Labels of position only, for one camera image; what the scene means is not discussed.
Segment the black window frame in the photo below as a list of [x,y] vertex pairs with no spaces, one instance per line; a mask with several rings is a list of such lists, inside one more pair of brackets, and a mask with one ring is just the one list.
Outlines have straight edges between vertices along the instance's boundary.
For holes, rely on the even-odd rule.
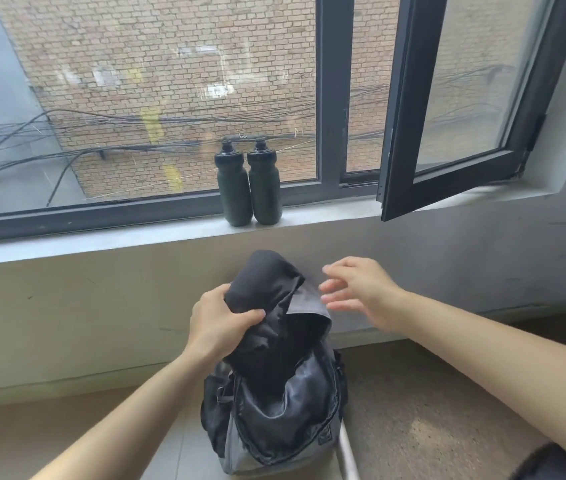
[[447,0],[401,0],[377,192],[383,221],[521,175],[566,60],[566,0],[550,3],[503,147],[419,171],[417,160]]
[[[388,220],[477,185],[510,178],[521,170],[529,153],[530,135],[540,129],[539,117],[545,113],[566,57],[566,0],[555,0],[552,6],[511,127],[511,150],[503,155],[474,155],[445,168],[417,173],[416,158],[446,3],[447,0],[401,0],[380,169],[347,172],[354,0],[316,0],[317,176],[313,180],[285,183],[285,206],[376,195],[383,203],[382,218]],[[546,54],[556,47],[559,54]],[[415,68],[419,69],[418,76],[406,78]],[[416,99],[405,104],[406,97]],[[0,214],[0,240],[221,212],[217,191],[10,212]]]

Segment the window hinge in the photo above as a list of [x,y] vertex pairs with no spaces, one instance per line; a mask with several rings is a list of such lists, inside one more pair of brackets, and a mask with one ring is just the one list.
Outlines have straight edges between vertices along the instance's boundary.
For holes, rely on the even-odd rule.
[[527,146],[525,148],[526,152],[531,152],[534,150],[536,145],[536,140],[538,140],[538,136],[541,134],[541,129],[543,128],[543,123],[545,122],[545,118],[547,114],[540,114],[536,121],[534,122],[534,129],[532,131],[532,135],[529,137],[529,141],[527,142]]

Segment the brick wall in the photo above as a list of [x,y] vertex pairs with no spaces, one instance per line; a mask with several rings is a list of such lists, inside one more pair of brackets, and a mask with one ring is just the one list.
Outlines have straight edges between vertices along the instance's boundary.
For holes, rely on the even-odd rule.
[[[398,7],[355,3],[350,170],[379,164]],[[449,121],[503,112],[529,7],[449,0],[423,158],[489,140],[491,122],[478,130]],[[214,188],[212,156],[223,136],[277,137],[270,145],[283,179],[315,177],[314,17],[314,0],[0,0],[65,150],[163,145],[77,158],[89,200]]]

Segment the glass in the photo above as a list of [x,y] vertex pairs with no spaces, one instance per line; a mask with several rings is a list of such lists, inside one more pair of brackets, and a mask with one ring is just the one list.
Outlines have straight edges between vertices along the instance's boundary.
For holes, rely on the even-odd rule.
[[215,189],[223,137],[315,178],[314,26],[314,0],[0,0],[0,212]]
[[417,169],[502,145],[547,0],[447,0]]
[[381,165],[400,1],[354,1],[347,171]]

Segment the water bottle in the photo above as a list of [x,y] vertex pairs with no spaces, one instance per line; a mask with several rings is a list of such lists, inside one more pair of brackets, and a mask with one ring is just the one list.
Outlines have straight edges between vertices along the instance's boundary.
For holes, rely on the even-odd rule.
[[252,200],[247,172],[243,168],[243,154],[226,139],[221,143],[221,151],[214,155],[214,163],[218,168],[216,179],[225,220],[235,227],[249,224]]
[[283,214],[281,181],[276,162],[277,153],[268,148],[265,138],[256,140],[253,151],[247,153],[254,217],[266,226],[279,222]]

